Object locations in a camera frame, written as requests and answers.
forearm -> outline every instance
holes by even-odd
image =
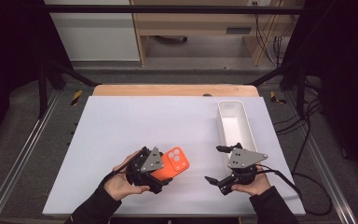
[[[258,216],[258,224],[298,223],[282,196],[275,187],[271,187],[260,195],[250,198]]]
[[[120,207],[121,201],[115,201],[100,186],[83,202],[64,224],[106,224]]]

yellow and black tape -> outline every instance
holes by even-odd
[[[77,104],[77,101],[79,100],[80,98],[80,95],[83,91],[76,91],[75,92],[75,95],[74,95],[74,98],[72,99],[72,102],[71,102],[71,105],[76,105]]]
[[[277,97],[275,96],[275,92],[271,92],[270,93],[271,95],[271,102],[272,103],[279,103],[279,104],[282,104],[282,105],[285,105],[286,104],[286,101],[285,100],[278,100]]]

rectangular container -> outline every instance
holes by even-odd
[[[217,127],[221,146],[235,146],[241,143],[243,148],[257,152],[255,141],[241,101],[221,101],[218,103]],[[228,160],[231,153],[223,153],[226,173],[231,175]]]

orange phone case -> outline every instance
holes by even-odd
[[[163,168],[156,170],[151,175],[159,180],[173,178],[186,170],[190,163],[180,147],[174,147],[161,156]]]

white table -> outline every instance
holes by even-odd
[[[210,185],[205,175],[226,177],[216,116],[217,103],[244,103],[257,150],[263,161],[293,181],[282,154],[269,113],[261,97],[196,96],[91,96],[76,129],[62,168],[49,194],[43,214],[70,215],[97,188],[112,167],[143,146],[165,152],[180,146],[190,167],[162,192],[131,195],[115,216],[122,217],[240,217],[253,214],[248,196],[227,196]],[[276,175],[268,174],[289,208],[304,215],[296,193]]]

